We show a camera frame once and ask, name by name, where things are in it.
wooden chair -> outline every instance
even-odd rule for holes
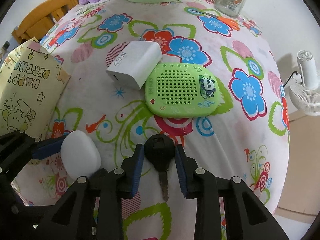
[[[66,13],[79,3],[79,0],[47,0],[33,9],[21,22],[12,36],[19,44],[33,37],[40,40]]]

tablecloth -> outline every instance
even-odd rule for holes
[[[79,8],[68,12],[41,41],[72,75],[47,137],[86,132],[101,154],[102,167],[111,171],[132,156],[137,143],[163,133],[216,177],[241,177],[273,212],[287,171],[289,120],[280,75],[263,30],[244,16],[236,24],[230,22],[214,9],[212,0],[161,4],[104,0],[77,15]],[[114,83],[106,68],[130,41],[138,40],[158,42],[162,62],[208,68],[220,87],[217,110],[207,117],[161,118],[147,108],[144,89]],[[72,182],[56,154],[29,163],[13,184],[26,204],[48,205]],[[193,239],[196,200],[183,198],[174,162],[168,183],[169,200],[164,202],[158,175],[145,160],[139,192],[134,199],[122,201],[125,239]],[[223,202],[221,227],[225,239]]]

scissors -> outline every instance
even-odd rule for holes
[[[192,9],[192,11],[198,12],[198,13],[202,13],[202,14],[208,15],[210,17],[216,18],[216,19],[222,21],[223,23],[225,23],[226,25],[230,26],[232,29],[237,30],[237,31],[240,30],[239,24],[235,20],[228,19],[228,18],[225,18],[225,17],[221,17],[221,16],[218,16],[218,15],[214,15],[214,14],[211,14],[211,13],[203,12],[203,11],[198,11],[198,10],[195,10],[195,9]]]

black cable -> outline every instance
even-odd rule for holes
[[[293,74],[298,75],[297,71],[292,72],[291,76],[289,77],[289,79],[287,80],[287,82],[283,85],[283,87],[285,88],[286,84],[289,82],[289,80],[292,78]]]

yellow paper bag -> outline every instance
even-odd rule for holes
[[[69,78],[35,38],[10,52],[0,68],[0,135],[25,130],[45,139]]]

